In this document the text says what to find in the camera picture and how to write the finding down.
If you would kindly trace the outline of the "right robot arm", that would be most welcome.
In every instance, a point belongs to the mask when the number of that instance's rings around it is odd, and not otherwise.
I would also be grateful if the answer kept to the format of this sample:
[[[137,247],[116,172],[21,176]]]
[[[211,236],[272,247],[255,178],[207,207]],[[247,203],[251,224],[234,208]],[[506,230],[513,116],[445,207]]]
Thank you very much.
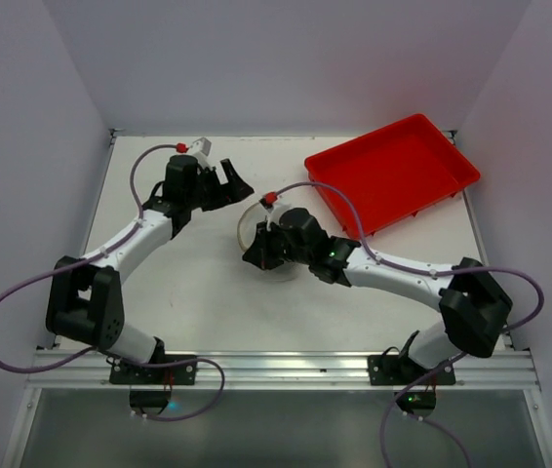
[[[262,271],[301,264],[325,283],[397,294],[438,312],[439,322],[414,331],[398,355],[381,358],[380,371],[388,378],[411,382],[459,353],[489,358],[513,306],[473,258],[424,266],[368,253],[359,241],[329,235],[305,208],[260,221],[243,215],[237,234],[243,260]]]

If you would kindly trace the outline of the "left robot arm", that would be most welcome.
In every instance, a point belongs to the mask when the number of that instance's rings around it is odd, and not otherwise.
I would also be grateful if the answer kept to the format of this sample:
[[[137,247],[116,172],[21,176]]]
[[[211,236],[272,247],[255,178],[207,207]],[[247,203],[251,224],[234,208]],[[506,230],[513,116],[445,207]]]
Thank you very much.
[[[132,224],[83,258],[61,258],[51,284],[47,330],[133,365],[162,364],[163,341],[127,321],[122,287],[146,259],[175,239],[194,211],[219,210],[253,194],[230,160],[220,164],[221,175],[197,155],[172,156],[163,180],[138,203]]]

